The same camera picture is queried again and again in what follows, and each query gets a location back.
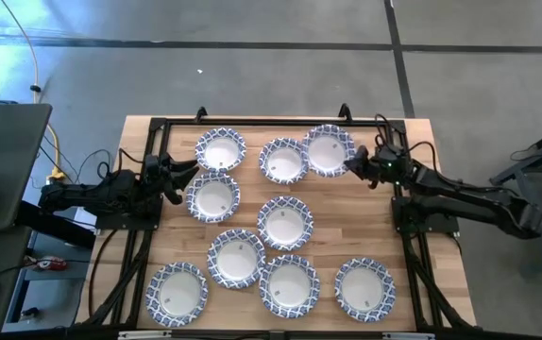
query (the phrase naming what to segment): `wooden tabletop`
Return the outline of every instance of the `wooden tabletop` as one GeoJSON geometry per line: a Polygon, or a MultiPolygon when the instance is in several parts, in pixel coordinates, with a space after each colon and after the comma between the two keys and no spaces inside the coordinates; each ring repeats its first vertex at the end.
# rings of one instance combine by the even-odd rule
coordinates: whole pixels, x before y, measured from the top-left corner
{"type": "MultiPolygon", "coordinates": [[[[140,159],[144,153],[147,128],[151,116],[127,117],[120,147],[140,159]]],[[[420,141],[434,144],[428,119],[407,119],[406,128],[410,145],[420,141]]],[[[195,157],[197,139],[211,126],[173,126],[170,133],[169,153],[184,161],[195,157]]],[[[301,140],[309,127],[231,127],[246,140],[246,159],[229,171],[241,188],[241,202],[236,214],[219,224],[204,224],[192,218],[185,204],[173,206],[164,201],[160,228],[154,233],[149,252],[145,286],[153,274],[176,261],[195,264],[206,276],[210,293],[204,313],[185,328],[207,330],[287,330],[287,331],[413,331],[415,330],[412,300],[408,287],[403,247],[395,233],[389,201],[393,196],[391,185],[379,185],[369,190],[365,182],[353,174],[339,178],[321,178],[310,172],[304,180],[284,186],[271,182],[259,169],[258,158],[264,144],[276,137],[301,140]],[[321,279],[320,299],[306,316],[284,319],[267,311],[259,297],[258,284],[243,290],[229,290],[216,284],[206,266],[206,254],[212,240],[225,230],[242,228],[256,231],[257,213],[269,199],[296,196],[311,210],[314,220],[313,235],[305,246],[291,253],[311,262],[321,279]],[[353,257],[369,257],[380,261],[395,280],[397,301],[393,311],[381,322],[365,324],[349,317],[335,300],[334,278],[341,264],[353,257]]],[[[376,130],[372,127],[346,127],[356,145],[374,145],[376,130]]],[[[158,150],[159,137],[154,150],[158,150]]],[[[432,154],[427,147],[412,152],[417,160],[432,165],[432,154]]],[[[125,168],[139,171],[140,166],[125,159],[125,168]]],[[[93,256],[97,254],[105,233],[97,238],[93,256]]],[[[463,319],[474,324],[475,318],[466,285],[465,271],[458,247],[453,240],[439,234],[428,234],[432,268],[437,285],[463,319]]],[[[107,297],[118,280],[127,239],[126,231],[118,231],[101,256],[101,263],[93,283],[93,306],[107,297]]],[[[265,247],[267,261],[281,252],[265,247]]],[[[76,322],[88,317],[87,281],[76,322]]],[[[132,297],[132,286],[127,289],[124,317],[132,297]]],[[[431,320],[426,291],[421,288],[425,316],[431,320]]],[[[158,325],[142,307],[140,329],[156,329],[158,325]]]]}

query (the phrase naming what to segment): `paper plate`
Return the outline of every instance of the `paper plate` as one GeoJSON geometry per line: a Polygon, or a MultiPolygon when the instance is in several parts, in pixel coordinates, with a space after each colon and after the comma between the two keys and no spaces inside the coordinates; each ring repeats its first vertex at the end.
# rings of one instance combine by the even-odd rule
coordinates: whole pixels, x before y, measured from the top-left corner
{"type": "Polygon", "coordinates": [[[279,184],[296,183],[307,175],[302,144],[293,138],[277,138],[267,143],[259,156],[263,175],[279,184]]]}
{"type": "Polygon", "coordinates": [[[271,247],[296,250],[309,241],[313,232],[313,216],[300,199],[279,196],[263,205],[257,228],[263,241],[271,247]]]}
{"type": "Polygon", "coordinates": [[[256,282],[264,267],[264,246],[248,230],[227,230],[208,250],[208,270],[216,283],[242,289],[256,282]]]}
{"type": "Polygon", "coordinates": [[[244,160],[246,142],[232,128],[215,128],[199,138],[195,145],[195,157],[206,170],[225,172],[244,160]]]}
{"type": "Polygon", "coordinates": [[[308,313],[319,299],[319,278],[311,264],[297,255],[282,255],[261,273],[259,292],[274,315],[296,318],[308,313]]]}
{"type": "Polygon", "coordinates": [[[181,327],[204,310],[208,284],[190,263],[170,263],[158,270],[145,292],[145,308],[164,327],[181,327]]]}
{"type": "Polygon", "coordinates": [[[377,261],[352,259],[336,274],[334,294],[340,307],[362,322],[382,320],[395,304],[393,278],[377,261]]]}
{"type": "Polygon", "coordinates": [[[208,173],[187,189],[187,210],[204,223],[230,218],[240,204],[240,187],[224,173],[208,173]]]}
{"type": "Polygon", "coordinates": [[[355,157],[353,139],[335,125],[314,127],[305,136],[302,147],[309,168],[327,178],[344,175],[348,171],[344,161],[355,157]]]}

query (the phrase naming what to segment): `plate center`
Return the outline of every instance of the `plate center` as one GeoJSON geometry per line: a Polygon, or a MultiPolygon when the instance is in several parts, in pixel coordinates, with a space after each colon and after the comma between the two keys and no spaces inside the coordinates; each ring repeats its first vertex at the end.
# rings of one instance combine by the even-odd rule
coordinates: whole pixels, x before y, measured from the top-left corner
{"type": "Polygon", "coordinates": [[[219,216],[229,211],[233,202],[230,188],[218,182],[205,184],[195,198],[197,208],[207,216],[219,216]]]}
{"type": "Polygon", "coordinates": [[[230,138],[216,138],[206,145],[204,158],[213,167],[228,167],[237,161],[240,151],[230,138]]]}
{"type": "Polygon", "coordinates": [[[274,241],[288,245],[300,238],[305,224],[294,209],[280,208],[269,214],[265,228],[274,241]]]}
{"type": "Polygon", "coordinates": [[[174,273],[161,285],[160,304],[172,316],[186,315],[197,306],[199,293],[199,282],[194,275],[174,273]]]}
{"type": "Polygon", "coordinates": [[[343,278],[341,290],[345,301],[362,312],[373,310],[382,301],[381,279],[370,269],[349,270],[343,278]]]}
{"type": "Polygon", "coordinates": [[[283,307],[303,304],[311,292],[311,281],[299,266],[288,264],[279,267],[269,279],[269,292],[283,307]]]}
{"type": "Polygon", "coordinates": [[[287,147],[273,151],[267,160],[271,175],[278,179],[292,179],[300,173],[302,159],[298,153],[287,147]]]}
{"type": "Polygon", "coordinates": [[[221,248],[217,255],[219,271],[230,280],[244,280],[256,269],[256,250],[243,241],[232,241],[221,248]]]}
{"type": "Polygon", "coordinates": [[[325,171],[333,171],[343,165],[345,148],[335,138],[321,136],[309,144],[309,160],[314,167],[325,171]]]}

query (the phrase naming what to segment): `plate rim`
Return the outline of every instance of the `plate rim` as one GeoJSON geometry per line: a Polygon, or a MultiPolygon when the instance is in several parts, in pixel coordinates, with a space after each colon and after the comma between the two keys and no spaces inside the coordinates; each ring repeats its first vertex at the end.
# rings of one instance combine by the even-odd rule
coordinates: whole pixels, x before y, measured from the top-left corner
{"type": "Polygon", "coordinates": [[[316,127],[313,127],[312,129],[310,129],[307,132],[307,134],[304,136],[304,138],[302,139],[303,151],[305,152],[305,155],[306,155],[305,162],[309,166],[309,169],[311,169],[314,173],[316,173],[317,175],[319,175],[321,177],[335,178],[335,177],[343,176],[348,171],[348,168],[344,164],[342,164],[340,167],[338,167],[335,170],[325,171],[325,170],[322,170],[322,169],[319,169],[319,168],[316,168],[315,166],[313,166],[311,160],[309,159],[309,144],[318,135],[327,134],[328,132],[325,131],[326,128],[329,128],[330,132],[336,132],[339,135],[344,135],[346,137],[347,140],[345,142],[342,142],[342,141],[338,140],[338,142],[343,145],[343,147],[345,148],[345,152],[347,153],[347,156],[345,157],[345,161],[350,160],[353,157],[355,157],[355,153],[356,153],[355,142],[353,141],[353,138],[350,136],[348,131],[346,131],[345,129],[343,129],[341,127],[338,127],[338,126],[336,126],[334,124],[323,124],[323,125],[319,125],[319,126],[316,126],[316,127]]]}
{"type": "Polygon", "coordinates": [[[158,324],[167,328],[181,327],[191,323],[202,314],[202,312],[204,311],[204,307],[206,307],[206,302],[208,301],[208,293],[209,292],[208,284],[206,283],[206,277],[204,277],[202,271],[195,264],[187,262],[168,263],[165,264],[164,267],[160,268],[154,274],[149,284],[147,285],[144,299],[145,308],[147,309],[147,312],[149,313],[151,318],[158,324]],[[199,302],[188,314],[181,316],[170,315],[161,307],[160,288],[166,281],[166,279],[169,278],[172,274],[182,272],[190,273],[199,280],[199,302]]]}
{"type": "Polygon", "coordinates": [[[212,128],[208,131],[206,131],[203,135],[199,137],[197,140],[197,143],[195,144],[195,158],[197,159],[197,162],[202,165],[206,170],[208,171],[217,171],[217,172],[228,172],[229,170],[235,168],[238,166],[246,157],[246,140],[244,139],[244,136],[240,134],[237,130],[231,127],[216,127],[212,128]],[[214,133],[220,133],[220,131],[225,131],[226,135],[218,135],[218,136],[208,136],[208,134],[214,134],[214,133]],[[234,141],[237,144],[238,149],[238,156],[237,160],[235,160],[233,163],[231,163],[228,166],[222,166],[222,167],[215,167],[206,161],[206,145],[216,139],[216,138],[230,138],[232,141],[234,141]]]}
{"type": "Polygon", "coordinates": [[[362,257],[350,259],[340,266],[336,273],[336,278],[334,279],[334,295],[336,296],[340,308],[347,312],[347,315],[358,321],[370,323],[381,321],[391,313],[391,310],[395,305],[395,300],[397,299],[397,288],[395,287],[393,277],[382,263],[370,258],[362,257]],[[382,298],[380,304],[367,312],[361,312],[356,308],[351,307],[345,300],[341,290],[342,281],[347,275],[347,272],[355,268],[364,268],[373,271],[374,274],[379,276],[382,283],[382,298]]]}
{"type": "MultiPolygon", "coordinates": [[[[302,212],[296,209],[294,210],[298,214],[300,214],[301,217],[303,217],[302,212]]],[[[313,233],[313,226],[314,226],[313,214],[311,213],[309,206],[307,206],[307,204],[303,202],[301,199],[294,196],[290,196],[290,195],[280,195],[280,196],[269,199],[263,204],[263,206],[259,210],[259,213],[257,214],[256,227],[257,227],[257,230],[259,231],[259,234],[261,235],[261,238],[263,238],[263,241],[268,246],[277,250],[281,250],[281,251],[297,250],[297,249],[300,249],[302,246],[304,246],[307,243],[307,241],[309,241],[309,239],[311,238],[311,234],[313,233]],[[285,200],[286,203],[290,203],[291,200],[295,200],[296,204],[301,203],[303,205],[302,210],[306,213],[306,216],[304,217],[304,221],[303,221],[303,224],[305,227],[304,231],[302,232],[300,237],[298,237],[298,240],[288,245],[276,242],[271,237],[271,235],[269,235],[269,233],[267,232],[266,223],[264,223],[267,219],[268,214],[270,214],[272,211],[274,211],[278,207],[282,207],[279,205],[279,203],[282,200],[285,200]],[[270,209],[270,211],[267,214],[263,212],[265,208],[270,209]]]]}
{"type": "Polygon", "coordinates": [[[305,175],[307,175],[307,172],[309,172],[309,164],[306,162],[307,155],[304,153],[304,149],[302,146],[302,143],[295,139],[290,137],[278,137],[275,138],[269,142],[267,142],[265,145],[263,145],[263,148],[261,149],[261,153],[259,154],[259,168],[261,169],[261,172],[263,172],[263,175],[268,178],[269,180],[282,185],[289,185],[294,184],[298,182],[299,180],[303,179],[305,175]],[[285,148],[291,148],[295,150],[298,153],[298,156],[302,160],[302,164],[300,165],[300,171],[296,176],[290,179],[279,179],[271,175],[271,172],[266,169],[266,160],[271,154],[272,151],[275,151],[277,149],[280,149],[282,147],[276,145],[280,142],[285,141],[288,145],[284,146],[285,148]]]}
{"type": "Polygon", "coordinates": [[[254,284],[259,277],[261,276],[261,271],[266,261],[266,254],[264,251],[263,242],[254,234],[254,232],[246,229],[230,229],[220,233],[212,241],[211,247],[208,249],[206,264],[208,266],[208,271],[212,276],[212,279],[219,285],[229,288],[229,289],[243,289],[254,284]],[[247,239],[241,238],[239,235],[246,235],[247,239]],[[228,240],[222,240],[222,236],[226,236],[228,240]],[[257,255],[256,270],[254,273],[250,274],[248,277],[242,280],[231,280],[224,279],[223,274],[220,269],[218,269],[217,261],[215,259],[218,255],[218,250],[222,249],[225,244],[228,244],[232,241],[251,241],[251,245],[254,247],[257,255]]]}
{"type": "Polygon", "coordinates": [[[319,300],[320,292],[320,280],[315,268],[307,261],[307,259],[294,255],[285,254],[273,258],[269,263],[264,266],[261,273],[261,280],[259,281],[259,294],[264,308],[269,310],[274,315],[284,318],[298,318],[306,315],[317,304],[319,300]],[[309,280],[311,280],[311,291],[305,303],[296,307],[283,307],[278,305],[268,291],[268,284],[271,274],[279,267],[285,264],[294,264],[301,268],[304,268],[309,280]]]}
{"type": "Polygon", "coordinates": [[[210,172],[210,173],[206,173],[200,176],[199,178],[196,178],[192,182],[192,185],[190,185],[189,188],[187,188],[186,196],[187,196],[187,199],[186,199],[187,211],[192,217],[204,223],[218,223],[218,222],[223,222],[227,220],[228,218],[232,217],[237,211],[237,208],[240,205],[240,186],[237,184],[235,179],[233,179],[233,177],[227,175],[226,173],[210,172]],[[195,184],[199,181],[204,181],[204,183],[202,183],[199,188],[195,189],[195,184]],[[231,206],[229,207],[229,210],[222,215],[207,216],[206,214],[201,212],[197,208],[197,205],[195,204],[195,198],[197,197],[197,193],[204,186],[204,184],[208,183],[209,181],[218,181],[223,184],[227,184],[231,190],[231,193],[233,194],[233,201],[231,202],[231,206]]]}

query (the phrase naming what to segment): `concrete floor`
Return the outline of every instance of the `concrete floor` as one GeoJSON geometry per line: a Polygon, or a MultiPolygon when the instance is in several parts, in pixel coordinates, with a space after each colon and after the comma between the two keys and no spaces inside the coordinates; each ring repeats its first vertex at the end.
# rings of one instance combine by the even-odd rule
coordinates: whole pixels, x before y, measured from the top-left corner
{"type": "MultiPolygon", "coordinates": [[[[390,42],[381,0],[8,3],[30,35],[46,37],[390,42]]],[[[394,4],[403,43],[542,45],[540,1],[394,4]]],[[[1,6],[0,34],[17,34],[1,6]]],[[[54,107],[51,123],[75,167],[93,150],[115,149],[128,114],[193,114],[206,106],[210,114],[332,116],[347,102],[357,116],[404,116],[392,52],[38,47],[36,53],[43,101],[54,107]]],[[[510,164],[512,151],[542,137],[542,54],[405,53],[404,59],[415,116],[432,120],[448,176],[486,184],[510,164]]],[[[32,81],[27,48],[0,46],[0,99],[29,102],[32,81]]],[[[87,163],[83,181],[96,181],[101,160],[87,163]]],[[[37,160],[37,186],[50,169],[46,158],[37,160]]],[[[28,186],[26,199],[38,196],[28,186]]],[[[542,277],[519,274],[541,245],[480,224],[461,227],[479,325],[542,335],[542,277]]]]}

